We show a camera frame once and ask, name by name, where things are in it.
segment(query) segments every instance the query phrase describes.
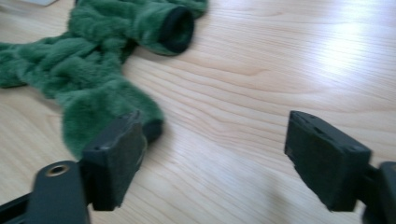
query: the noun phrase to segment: light wood tabletop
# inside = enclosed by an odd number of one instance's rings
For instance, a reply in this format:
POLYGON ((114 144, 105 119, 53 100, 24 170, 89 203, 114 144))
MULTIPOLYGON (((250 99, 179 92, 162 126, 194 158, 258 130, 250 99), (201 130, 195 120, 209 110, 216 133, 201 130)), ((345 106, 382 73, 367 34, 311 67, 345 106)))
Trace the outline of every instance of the light wood tabletop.
MULTIPOLYGON (((0 1, 0 41, 65 30, 72 0, 0 1)), ((210 0, 176 57, 138 48, 123 67, 166 116, 121 208, 92 223, 361 223, 331 213, 284 155, 291 110, 318 116, 396 161, 396 2, 210 0)), ((31 87, 0 89, 0 204, 42 167, 74 160, 62 109, 31 87)))

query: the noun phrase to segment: wooden table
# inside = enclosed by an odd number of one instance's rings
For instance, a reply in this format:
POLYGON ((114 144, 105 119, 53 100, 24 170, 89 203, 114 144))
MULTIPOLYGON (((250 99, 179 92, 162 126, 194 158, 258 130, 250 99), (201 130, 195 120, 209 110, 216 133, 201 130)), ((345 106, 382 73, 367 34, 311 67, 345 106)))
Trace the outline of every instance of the wooden table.
MULTIPOLYGON (((2 1, 0 41, 65 30, 74 1, 2 1)), ((93 223, 361 223, 330 213, 283 153, 290 110, 321 117, 396 161, 396 3, 211 0, 177 57, 137 49, 124 75, 166 115, 122 208, 93 223)), ((73 160, 62 109, 30 88, 0 90, 0 203, 43 166, 73 160)))

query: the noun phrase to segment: clamp jaw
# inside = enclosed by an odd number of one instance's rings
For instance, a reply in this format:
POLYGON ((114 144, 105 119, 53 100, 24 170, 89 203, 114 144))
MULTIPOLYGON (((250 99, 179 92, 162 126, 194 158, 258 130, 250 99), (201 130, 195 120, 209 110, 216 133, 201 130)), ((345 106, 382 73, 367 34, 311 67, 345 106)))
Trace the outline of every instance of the clamp jaw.
POLYGON ((120 206, 147 148, 139 117, 114 119, 85 147, 81 161, 41 169, 31 193, 0 206, 0 223, 86 224, 88 204, 97 211, 120 206))
POLYGON ((396 162, 374 168, 368 147, 299 111, 290 112, 285 154, 330 211, 351 212, 360 200, 364 224, 396 224, 396 162))

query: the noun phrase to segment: green plush toy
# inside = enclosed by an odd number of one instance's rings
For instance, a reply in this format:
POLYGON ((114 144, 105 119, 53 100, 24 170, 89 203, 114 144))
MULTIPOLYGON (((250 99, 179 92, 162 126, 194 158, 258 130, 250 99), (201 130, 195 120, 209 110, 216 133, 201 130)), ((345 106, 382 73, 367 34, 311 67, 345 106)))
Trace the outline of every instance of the green plush toy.
POLYGON ((121 74, 136 45, 177 55, 191 42, 206 0, 80 0, 68 30, 29 44, 0 43, 0 87, 31 85, 64 110, 64 142, 82 149, 113 119, 139 110, 149 142, 162 133, 163 113, 121 74))

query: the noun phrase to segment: stuffed animal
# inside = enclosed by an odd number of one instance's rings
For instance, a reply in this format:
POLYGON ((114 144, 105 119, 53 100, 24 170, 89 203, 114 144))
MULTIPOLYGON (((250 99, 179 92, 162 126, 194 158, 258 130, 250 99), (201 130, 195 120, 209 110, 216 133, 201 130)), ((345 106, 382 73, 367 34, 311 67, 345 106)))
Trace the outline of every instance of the stuffed animal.
POLYGON ((0 87, 30 85, 63 108, 63 138, 76 158, 113 119, 139 110, 148 142, 163 112, 122 76, 136 45, 177 55, 191 42, 206 0, 79 0, 67 31, 29 44, 0 43, 0 87))

